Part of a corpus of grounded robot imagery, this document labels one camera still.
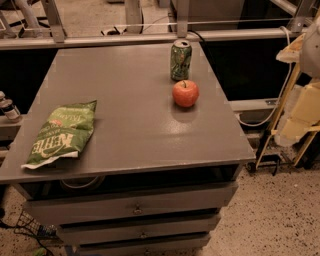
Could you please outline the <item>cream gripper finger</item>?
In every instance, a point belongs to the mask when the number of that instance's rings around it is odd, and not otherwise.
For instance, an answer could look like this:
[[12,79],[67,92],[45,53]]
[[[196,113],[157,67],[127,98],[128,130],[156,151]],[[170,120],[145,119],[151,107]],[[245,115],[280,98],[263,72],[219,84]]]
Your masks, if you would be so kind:
[[276,59],[284,63],[294,63],[299,61],[299,54],[302,49],[304,35],[299,35],[293,42],[281,50]]
[[277,125],[274,140],[289,147],[300,141],[307,129],[320,121],[320,82],[295,85]]

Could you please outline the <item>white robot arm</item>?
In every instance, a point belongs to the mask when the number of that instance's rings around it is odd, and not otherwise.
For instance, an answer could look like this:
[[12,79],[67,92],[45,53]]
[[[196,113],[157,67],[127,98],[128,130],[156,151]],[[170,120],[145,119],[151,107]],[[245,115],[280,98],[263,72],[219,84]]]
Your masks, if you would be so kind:
[[[320,18],[307,32],[281,50],[276,59],[298,63],[301,71],[311,78],[320,78]],[[305,86],[295,85],[289,93],[284,112],[277,125],[274,140],[277,145],[289,147],[300,141],[307,129],[320,121],[320,82]]]

